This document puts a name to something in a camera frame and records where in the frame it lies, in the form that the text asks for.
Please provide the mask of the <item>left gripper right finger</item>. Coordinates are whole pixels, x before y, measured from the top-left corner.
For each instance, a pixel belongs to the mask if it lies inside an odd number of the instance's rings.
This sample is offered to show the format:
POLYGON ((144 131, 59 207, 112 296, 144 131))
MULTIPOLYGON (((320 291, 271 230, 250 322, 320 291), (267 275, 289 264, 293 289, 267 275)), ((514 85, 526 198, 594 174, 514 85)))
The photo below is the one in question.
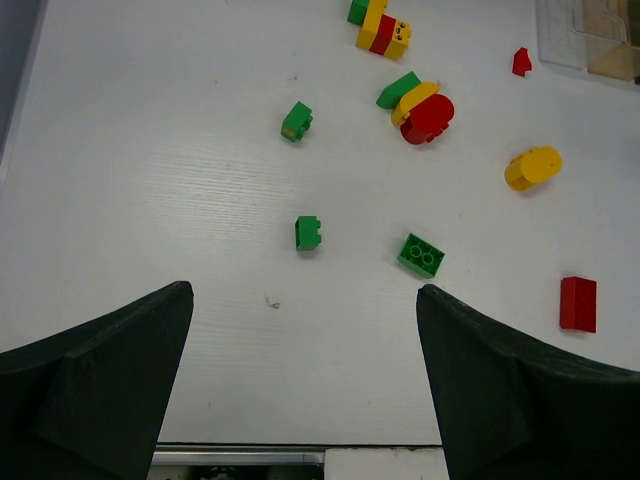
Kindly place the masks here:
POLYGON ((452 479, 636 479, 639 374, 422 287, 417 325, 452 479))

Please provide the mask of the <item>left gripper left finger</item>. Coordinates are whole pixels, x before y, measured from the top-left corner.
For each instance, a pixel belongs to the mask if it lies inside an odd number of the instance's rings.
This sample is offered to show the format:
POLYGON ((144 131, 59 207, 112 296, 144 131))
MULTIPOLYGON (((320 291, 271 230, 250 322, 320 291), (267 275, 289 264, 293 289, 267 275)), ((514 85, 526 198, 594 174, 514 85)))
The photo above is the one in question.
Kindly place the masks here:
POLYGON ((2 353, 2 478, 145 478, 193 308, 177 281, 2 353))

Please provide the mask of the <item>red lego brick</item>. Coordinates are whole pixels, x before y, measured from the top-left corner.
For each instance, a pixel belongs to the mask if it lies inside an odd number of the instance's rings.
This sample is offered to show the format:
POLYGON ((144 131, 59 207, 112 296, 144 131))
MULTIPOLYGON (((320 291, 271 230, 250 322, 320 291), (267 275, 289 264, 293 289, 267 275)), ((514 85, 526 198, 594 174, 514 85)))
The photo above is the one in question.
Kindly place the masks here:
POLYGON ((578 276, 561 280, 560 328, 595 334, 597 331, 597 282, 578 276))

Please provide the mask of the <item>green two-stud lego brick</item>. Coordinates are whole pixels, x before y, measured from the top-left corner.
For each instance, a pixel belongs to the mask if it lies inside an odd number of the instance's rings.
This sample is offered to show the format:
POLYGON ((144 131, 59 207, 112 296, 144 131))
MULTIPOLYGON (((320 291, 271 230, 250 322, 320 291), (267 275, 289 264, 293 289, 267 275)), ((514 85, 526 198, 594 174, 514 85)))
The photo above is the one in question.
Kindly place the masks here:
POLYGON ((420 237, 409 233, 397 255, 398 262, 425 279, 436 276, 445 253, 420 237))

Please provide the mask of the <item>yellow rounded lego brick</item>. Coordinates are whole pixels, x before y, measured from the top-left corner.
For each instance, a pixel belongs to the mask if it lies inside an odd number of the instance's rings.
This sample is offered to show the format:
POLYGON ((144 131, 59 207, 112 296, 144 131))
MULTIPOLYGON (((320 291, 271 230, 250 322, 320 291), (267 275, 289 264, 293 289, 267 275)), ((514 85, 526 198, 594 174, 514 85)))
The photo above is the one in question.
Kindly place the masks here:
POLYGON ((563 167, 560 153, 550 146, 533 147, 514 157, 504 171, 506 184, 524 192, 557 175, 563 167))

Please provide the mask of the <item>green yellow red rounded stack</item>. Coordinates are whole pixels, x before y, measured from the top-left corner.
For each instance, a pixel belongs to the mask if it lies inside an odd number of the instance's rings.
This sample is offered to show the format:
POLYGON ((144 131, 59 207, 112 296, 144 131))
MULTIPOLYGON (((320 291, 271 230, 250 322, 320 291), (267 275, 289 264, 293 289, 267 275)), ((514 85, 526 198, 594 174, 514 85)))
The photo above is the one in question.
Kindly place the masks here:
POLYGON ((449 128, 455 116, 455 106, 440 93, 440 86, 422 81, 414 71, 385 86, 376 105, 390 112, 392 124, 414 146, 433 142, 449 128))

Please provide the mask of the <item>small red lego piece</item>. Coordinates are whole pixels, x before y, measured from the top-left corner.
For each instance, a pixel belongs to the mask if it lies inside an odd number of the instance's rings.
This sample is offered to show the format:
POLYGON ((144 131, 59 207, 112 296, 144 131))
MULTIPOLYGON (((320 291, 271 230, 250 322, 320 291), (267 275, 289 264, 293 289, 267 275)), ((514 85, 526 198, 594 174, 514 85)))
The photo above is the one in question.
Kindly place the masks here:
POLYGON ((512 73, 516 76, 525 78, 533 69, 529 51, 525 47, 520 47, 513 56, 512 73))

